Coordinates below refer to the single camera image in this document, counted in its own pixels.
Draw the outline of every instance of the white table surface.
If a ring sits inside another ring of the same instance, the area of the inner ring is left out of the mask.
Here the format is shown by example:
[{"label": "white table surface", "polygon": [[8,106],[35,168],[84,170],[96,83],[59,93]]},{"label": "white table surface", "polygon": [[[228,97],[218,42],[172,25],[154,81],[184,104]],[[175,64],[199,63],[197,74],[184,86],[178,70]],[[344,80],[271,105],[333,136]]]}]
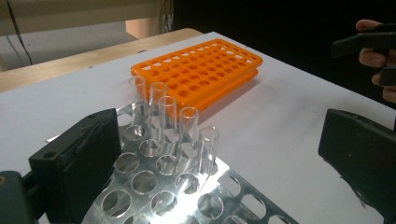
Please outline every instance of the white table surface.
[{"label": "white table surface", "polygon": [[[247,48],[209,33],[0,93],[0,171],[27,174],[28,158],[46,139],[91,113],[130,103],[134,64],[214,38]],[[390,129],[396,111],[247,50],[263,58],[259,74],[200,116],[200,127],[220,130],[219,158],[300,223],[382,223],[318,155],[318,144],[328,108],[357,113]]]}]

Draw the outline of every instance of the black clamp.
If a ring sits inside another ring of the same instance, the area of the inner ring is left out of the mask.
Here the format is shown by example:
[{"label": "black clamp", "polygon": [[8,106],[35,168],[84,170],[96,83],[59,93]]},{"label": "black clamp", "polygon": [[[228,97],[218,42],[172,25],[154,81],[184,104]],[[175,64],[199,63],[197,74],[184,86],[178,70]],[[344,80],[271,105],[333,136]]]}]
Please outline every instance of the black clamp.
[{"label": "black clamp", "polygon": [[[332,58],[357,52],[363,48],[373,49],[388,57],[389,50],[396,49],[396,23],[379,24],[373,29],[364,29],[357,35],[334,41]],[[388,65],[381,69],[379,85],[396,85],[396,65]]]}]

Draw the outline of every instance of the perforated metal plate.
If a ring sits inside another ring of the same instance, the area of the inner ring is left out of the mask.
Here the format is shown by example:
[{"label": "perforated metal plate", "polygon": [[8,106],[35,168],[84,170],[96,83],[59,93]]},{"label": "perforated metal plate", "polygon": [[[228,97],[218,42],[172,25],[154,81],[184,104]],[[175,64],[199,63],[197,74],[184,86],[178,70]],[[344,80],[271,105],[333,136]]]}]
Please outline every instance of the perforated metal plate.
[{"label": "perforated metal plate", "polygon": [[130,105],[118,115],[123,151],[83,223],[297,223],[219,158],[210,175],[197,169],[196,149],[158,140],[148,115]]}]

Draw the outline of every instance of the wire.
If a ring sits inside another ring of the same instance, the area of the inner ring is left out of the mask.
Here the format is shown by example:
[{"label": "wire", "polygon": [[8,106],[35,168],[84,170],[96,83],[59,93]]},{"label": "wire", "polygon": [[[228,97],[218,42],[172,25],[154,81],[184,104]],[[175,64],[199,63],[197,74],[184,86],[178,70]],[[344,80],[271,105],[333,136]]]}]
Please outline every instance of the wire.
[{"label": "wire", "polygon": [[2,30],[4,31],[4,34],[6,34],[6,38],[7,38],[8,44],[12,47],[12,49],[17,54],[18,59],[20,60],[22,66],[25,66],[25,64],[24,64],[24,62],[23,62],[23,60],[21,58],[21,55],[18,53],[18,51],[15,49],[14,45],[12,44],[11,40],[9,39],[8,33],[6,31],[6,28],[4,27],[4,24],[3,24],[2,20],[0,20],[0,25],[1,25]]},{"label": "wire", "polygon": [[11,8],[11,4],[9,3],[8,0],[7,0],[7,6],[8,6],[9,15],[11,16],[12,23],[14,25],[15,32],[17,33],[17,37],[20,40],[21,45],[22,45],[24,51],[26,52],[27,57],[29,58],[30,65],[32,65],[33,64],[32,63],[32,58],[30,57],[29,52],[27,51],[26,47],[23,44],[23,40],[22,40],[21,34],[20,34],[20,29],[18,28],[18,24],[17,24],[17,21],[15,20],[14,13],[13,13],[12,8]]}]

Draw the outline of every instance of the dark background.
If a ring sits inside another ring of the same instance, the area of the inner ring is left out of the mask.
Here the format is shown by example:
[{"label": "dark background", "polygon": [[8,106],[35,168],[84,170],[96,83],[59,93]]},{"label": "dark background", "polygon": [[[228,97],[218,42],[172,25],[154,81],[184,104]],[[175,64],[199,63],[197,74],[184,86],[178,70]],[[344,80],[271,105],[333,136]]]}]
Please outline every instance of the dark background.
[{"label": "dark background", "polygon": [[359,63],[359,53],[331,59],[332,42],[356,35],[356,21],[396,22],[396,1],[174,0],[174,30],[216,32],[284,63],[383,105],[372,84],[378,69]]}]

